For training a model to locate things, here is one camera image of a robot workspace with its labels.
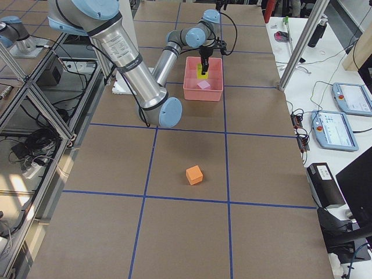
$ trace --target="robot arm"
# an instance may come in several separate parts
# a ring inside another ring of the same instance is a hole
[[[29,53],[36,49],[34,40],[16,16],[6,16],[0,19],[0,42],[6,48],[16,43],[22,53]]]
[[[175,126],[181,119],[181,102],[169,98],[164,85],[181,48],[210,47],[219,13],[207,10],[194,28],[172,31],[153,74],[125,32],[118,0],[48,0],[49,25],[62,32],[88,35],[98,40],[133,89],[138,93],[142,121],[161,127]]]
[[[213,54],[216,33],[220,24],[220,14],[216,10],[206,10],[199,23],[192,28],[173,30],[167,35],[167,45],[163,50],[154,70],[153,76],[159,84],[164,85],[177,61],[182,47],[199,48],[202,74],[208,71],[208,58]]]

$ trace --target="computer monitor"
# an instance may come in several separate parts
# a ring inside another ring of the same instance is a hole
[[[336,180],[357,224],[340,221],[322,209],[318,216],[328,253],[347,263],[366,240],[372,243],[372,148],[341,170]],[[364,247],[355,261],[369,259]]]

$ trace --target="blue joint cap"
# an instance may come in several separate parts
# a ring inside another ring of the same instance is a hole
[[[60,32],[68,33],[71,35],[79,35],[79,36],[88,35],[83,29],[79,29],[79,28],[67,25],[66,23],[63,23],[63,22],[58,22],[52,19],[51,17],[48,17],[48,20],[49,20],[49,26],[54,30],[58,30]]]
[[[171,128],[175,126],[182,115],[182,104],[180,100],[171,97],[165,101],[160,109],[159,124],[163,128]]]
[[[198,48],[205,42],[205,33],[200,28],[194,27],[186,33],[186,43],[192,48]]]
[[[206,10],[203,19],[212,23],[220,23],[220,13],[216,10]]]
[[[98,20],[109,20],[119,11],[119,0],[71,0],[85,15]]]
[[[2,43],[6,48],[10,48],[13,45],[13,42],[4,36],[0,36],[0,43]]]
[[[22,21],[17,16],[5,16],[0,21],[4,23],[22,23]]]

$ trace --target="white desk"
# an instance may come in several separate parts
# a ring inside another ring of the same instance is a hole
[[[293,39],[293,46],[295,48],[296,43],[301,35],[301,32],[306,24],[306,19],[289,19],[289,27],[291,36]],[[266,24],[267,32],[269,34],[270,43],[273,48],[274,55],[277,62],[288,62],[290,58],[290,48],[287,42],[277,42],[274,39],[274,33],[277,31],[287,31],[287,28],[282,23],[282,18],[272,17],[269,23]],[[330,56],[336,55],[343,49],[339,43],[336,35],[328,25],[323,38],[321,38],[315,48],[307,47],[302,57],[306,59],[305,63],[311,63],[315,61],[321,61],[329,58]],[[290,101],[294,109],[303,109],[305,112],[311,112],[317,110],[310,97],[312,95],[312,89],[316,81],[324,81],[327,83],[352,83],[352,84],[364,84],[363,80],[357,72],[345,71],[342,64],[336,71],[337,65],[341,59],[346,57],[345,51],[341,51],[338,55],[333,58],[326,60],[325,62],[303,65],[311,74],[307,74],[304,71],[296,70],[293,73],[288,86],[285,89],[285,96]],[[286,64],[277,63],[277,66],[283,66]],[[278,67],[279,75],[283,74],[283,70]],[[324,98],[321,102],[321,106],[324,110],[340,111],[337,104],[335,103],[331,86],[318,83],[314,91],[313,100],[319,103],[322,99],[324,92]],[[351,116],[348,115],[348,120],[354,131],[366,130],[372,127],[372,118],[363,116]],[[303,126],[310,132],[311,131],[311,113],[305,113],[303,117]],[[307,161],[305,167],[316,162],[327,162],[332,174],[335,176],[351,161],[356,159],[365,150],[371,147],[371,136],[372,131],[355,134],[359,150],[356,152],[345,152],[345,151],[333,151],[320,148],[320,145],[316,141],[314,134],[310,135],[309,147],[310,151],[307,152]],[[339,218],[344,217],[345,210],[338,209],[335,211],[335,215]],[[372,261],[359,262],[353,264],[355,268],[352,271],[351,278],[353,279],[370,279],[372,274]]]

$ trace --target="brown cardboard surface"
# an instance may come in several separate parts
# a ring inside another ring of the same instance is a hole
[[[166,36],[174,30],[175,23],[164,22],[134,22],[134,30],[137,34],[137,42],[139,47],[159,47],[163,48],[166,45]]]
[[[188,101],[182,84],[166,86],[170,96],[177,97],[183,107],[182,118],[175,128],[185,130],[224,131],[223,97],[219,102]]]
[[[228,5],[226,10],[236,24],[265,26],[261,7],[256,5]],[[222,16],[222,24],[232,24],[230,19]]]
[[[223,134],[158,131],[148,195],[226,201]],[[203,181],[190,186],[186,169],[199,165]]]
[[[238,39],[235,51],[269,52],[273,53],[265,26],[238,26]],[[222,26],[223,40],[227,43],[227,51],[230,52],[235,40],[235,28]]]
[[[2,0],[2,1],[0,1],[0,10],[6,9],[13,2],[14,2],[13,0]]]
[[[151,129],[90,126],[66,188],[143,194],[154,133]]]
[[[148,199],[133,279],[230,277],[227,206]]]
[[[36,25],[40,25],[44,21],[46,21],[47,17],[48,17],[48,13],[44,13],[44,12],[27,12],[22,17],[22,22],[24,24],[36,24]]]
[[[316,210],[231,206],[236,279],[331,279]]]
[[[142,1],[134,20],[176,22],[179,3]]]
[[[198,23],[205,10],[215,9],[216,4],[208,3],[181,3],[178,14],[179,23]]]
[[[12,1],[6,9],[7,10],[23,10],[23,11],[28,11],[32,6],[36,4],[36,1],[31,1],[31,0],[17,0],[17,1]]]
[[[111,86],[105,87],[92,122],[144,127],[145,123],[136,114],[137,106],[133,96],[112,94],[112,87],[113,83]]]
[[[127,277],[142,200],[64,193],[28,279]]]
[[[33,12],[47,12],[48,1],[37,1],[37,3],[31,8]]]
[[[232,201],[314,206],[296,139],[228,135],[227,140]]]
[[[223,59],[225,85],[276,87],[280,78],[274,55],[233,53]]]
[[[277,89],[226,87],[227,131],[294,136],[285,95]]]

